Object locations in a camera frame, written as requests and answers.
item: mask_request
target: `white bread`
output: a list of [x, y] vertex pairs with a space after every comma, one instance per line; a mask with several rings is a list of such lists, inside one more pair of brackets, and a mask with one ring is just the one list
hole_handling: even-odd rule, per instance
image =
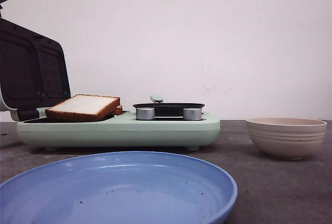
[[121, 115], [122, 114], [122, 106], [117, 106], [111, 113], [111, 115]]
[[45, 110], [46, 116], [52, 119], [91, 122], [102, 120], [120, 105], [120, 98], [77, 94], [58, 105]]

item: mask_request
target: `silver knob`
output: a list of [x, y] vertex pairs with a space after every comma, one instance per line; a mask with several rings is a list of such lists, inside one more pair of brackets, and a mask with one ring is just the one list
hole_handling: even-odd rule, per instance
[[153, 120], [155, 119], [155, 109], [153, 107], [136, 108], [137, 120]]
[[184, 108], [183, 109], [184, 120], [201, 120], [202, 109], [201, 108]]

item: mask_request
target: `beige bowl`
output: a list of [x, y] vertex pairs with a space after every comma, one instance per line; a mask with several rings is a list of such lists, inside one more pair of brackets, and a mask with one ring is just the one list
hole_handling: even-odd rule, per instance
[[284, 158], [301, 159], [323, 141], [327, 123], [293, 118], [247, 119], [253, 143], [263, 152]]

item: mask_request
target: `gray countertop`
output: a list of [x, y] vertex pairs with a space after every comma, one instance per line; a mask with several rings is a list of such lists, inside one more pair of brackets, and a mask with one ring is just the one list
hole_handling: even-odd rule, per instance
[[15, 123], [1, 123], [1, 182], [34, 167], [76, 156], [122, 150], [184, 154], [214, 163], [238, 185], [238, 199], [226, 223], [332, 223], [332, 121], [322, 145], [299, 161], [258, 151], [242, 120], [221, 121], [222, 132], [199, 151], [182, 147], [62, 148], [46, 152], [22, 143]]

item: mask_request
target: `plastic plate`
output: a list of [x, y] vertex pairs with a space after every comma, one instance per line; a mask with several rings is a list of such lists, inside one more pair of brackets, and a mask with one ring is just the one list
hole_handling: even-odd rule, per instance
[[125, 151], [46, 164], [1, 185], [1, 223], [221, 223], [233, 178], [200, 159]]

